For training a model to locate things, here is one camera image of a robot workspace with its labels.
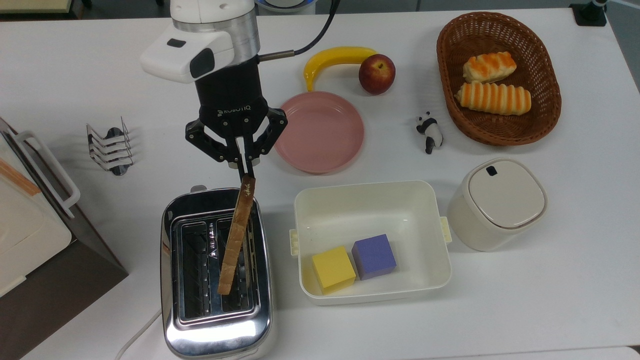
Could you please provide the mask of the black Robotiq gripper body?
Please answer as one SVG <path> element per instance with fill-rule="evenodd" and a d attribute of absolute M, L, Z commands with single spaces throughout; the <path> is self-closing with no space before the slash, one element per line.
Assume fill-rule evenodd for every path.
<path fill-rule="evenodd" d="M 243 137 L 246 126 L 256 132 L 271 109 L 263 98 L 258 62 L 243 62 L 195 80 L 198 121 L 220 137 Z"/>

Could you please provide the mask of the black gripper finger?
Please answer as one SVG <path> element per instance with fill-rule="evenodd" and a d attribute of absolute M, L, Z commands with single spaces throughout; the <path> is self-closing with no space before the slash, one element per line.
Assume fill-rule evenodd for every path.
<path fill-rule="evenodd" d="M 258 125 L 265 119 L 268 125 L 264 132 L 254 140 L 254 134 L 258 129 L 253 128 L 254 120 L 258 121 Z M 288 119 L 283 109 L 269 108 L 265 116 L 250 116 L 245 121 L 245 164 L 246 173 L 254 178 L 254 166 L 259 163 L 261 155 L 267 155 L 274 147 L 276 141 L 288 125 Z"/>
<path fill-rule="evenodd" d="M 185 126 L 186 141 L 213 160 L 219 163 L 227 162 L 230 168 L 238 170 L 240 178 L 250 174 L 250 167 L 243 161 L 237 139 L 227 136 L 222 143 L 207 135 L 205 129 L 205 124 L 200 120 L 189 122 Z"/>

